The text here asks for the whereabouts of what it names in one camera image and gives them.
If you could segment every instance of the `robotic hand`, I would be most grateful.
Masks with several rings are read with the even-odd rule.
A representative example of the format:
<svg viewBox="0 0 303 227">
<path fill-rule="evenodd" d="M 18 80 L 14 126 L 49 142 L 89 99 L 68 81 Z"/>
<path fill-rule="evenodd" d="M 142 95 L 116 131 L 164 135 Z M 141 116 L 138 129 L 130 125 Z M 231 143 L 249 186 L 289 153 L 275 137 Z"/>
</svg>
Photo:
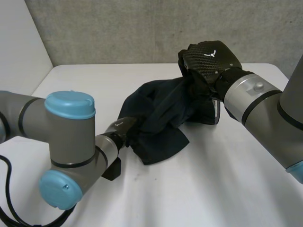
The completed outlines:
<svg viewBox="0 0 303 227">
<path fill-rule="evenodd" d="M 193 96 L 222 101 L 229 115 L 303 183 L 303 57 L 284 92 L 243 71 L 220 41 L 190 45 L 179 53 L 178 63 L 183 76 L 195 79 Z"/>
<path fill-rule="evenodd" d="M 0 91 L 0 144 L 21 136 L 49 143 L 52 167 L 39 181 L 43 199 L 61 210 L 73 208 L 103 176 L 120 175 L 119 149 L 136 122 L 125 117 L 95 136 L 94 99 L 59 91 L 46 99 Z"/>
</svg>

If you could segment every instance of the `white logo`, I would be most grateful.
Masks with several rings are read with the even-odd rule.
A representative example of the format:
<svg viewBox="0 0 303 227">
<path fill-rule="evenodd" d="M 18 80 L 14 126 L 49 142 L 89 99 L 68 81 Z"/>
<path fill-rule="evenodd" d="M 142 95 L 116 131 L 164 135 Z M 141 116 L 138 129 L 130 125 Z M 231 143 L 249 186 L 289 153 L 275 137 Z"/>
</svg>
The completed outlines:
<svg viewBox="0 0 303 227">
<path fill-rule="evenodd" d="M 123 122 L 121 122 L 120 124 L 123 124 Z M 120 124 L 115 124 L 115 126 L 119 126 Z"/>
<path fill-rule="evenodd" d="M 208 56 L 208 57 L 213 57 L 214 58 L 214 55 L 216 54 L 216 50 L 214 50 L 214 53 L 211 53 L 211 54 L 204 54 L 204 56 Z"/>
</svg>

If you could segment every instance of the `white tabletop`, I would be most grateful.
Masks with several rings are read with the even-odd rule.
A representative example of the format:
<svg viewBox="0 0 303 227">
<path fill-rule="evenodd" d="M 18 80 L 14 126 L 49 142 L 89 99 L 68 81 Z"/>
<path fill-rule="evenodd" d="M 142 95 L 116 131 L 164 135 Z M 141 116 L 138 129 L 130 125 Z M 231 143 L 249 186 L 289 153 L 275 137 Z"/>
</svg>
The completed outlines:
<svg viewBox="0 0 303 227">
<path fill-rule="evenodd" d="M 287 78 L 270 64 L 243 64 L 284 89 Z M 65 65 L 54 68 L 34 96 L 59 90 L 95 98 L 96 134 L 117 119 L 125 98 L 143 83 L 180 77 L 176 64 Z M 122 174 L 100 178 L 66 227 L 301 227 L 303 185 L 221 108 L 216 126 L 185 123 L 190 144 L 169 160 L 144 166 L 131 148 L 120 152 Z M 38 179 L 50 167 L 48 145 L 14 138 L 0 146 L 13 165 L 11 197 L 30 224 L 46 224 L 61 211 L 39 195 Z M 0 165 L 0 204 L 6 167 Z"/>
</svg>

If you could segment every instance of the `blue end cap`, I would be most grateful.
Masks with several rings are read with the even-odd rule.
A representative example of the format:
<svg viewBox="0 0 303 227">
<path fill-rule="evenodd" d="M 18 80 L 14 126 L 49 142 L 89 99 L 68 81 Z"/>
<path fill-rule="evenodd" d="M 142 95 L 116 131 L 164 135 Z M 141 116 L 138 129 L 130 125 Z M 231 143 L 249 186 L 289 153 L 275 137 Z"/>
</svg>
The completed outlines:
<svg viewBox="0 0 303 227">
<path fill-rule="evenodd" d="M 68 175 L 56 170 L 49 170 L 40 178 L 39 189 L 49 205 L 61 210 L 71 209 L 83 197 L 79 185 Z"/>
<path fill-rule="evenodd" d="M 290 173 L 293 175 L 295 179 L 297 179 L 298 182 L 303 184 L 303 161 L 294 164 L 291 167 L 288 167 L 286 169 L 286 172 Z"/>
<path fill-rule="evenodd" d="M 94 98 L 76 91 L 57 91 L 45 100 L 46 109 L 63 118 L 84 120 L 95 116 Z"/>
</svg>

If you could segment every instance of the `silver cylinder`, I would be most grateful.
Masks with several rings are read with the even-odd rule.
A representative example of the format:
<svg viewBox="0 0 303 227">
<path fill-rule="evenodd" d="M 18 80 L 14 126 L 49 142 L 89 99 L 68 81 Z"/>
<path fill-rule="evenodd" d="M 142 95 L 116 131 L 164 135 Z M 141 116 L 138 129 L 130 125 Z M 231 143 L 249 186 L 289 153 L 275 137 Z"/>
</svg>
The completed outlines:
<svg viewBox="0 0 303 227">
<path fill-rule="evenodd" d="M 247 108 L 263 94 L 278 90 L 262 77 L 249 74 L 238 79 L 227 91 L 224 98 L 225 107 L 242 122 Z"/>
<path fill-rule="evenodd" d="M 100 152 L 106 156 L 107 168 L 115 161 L 118 157 L 118 148 L 116 144 L 105 135 L 96 136 L 96 146 L 101 149 Z"/>
</svg>

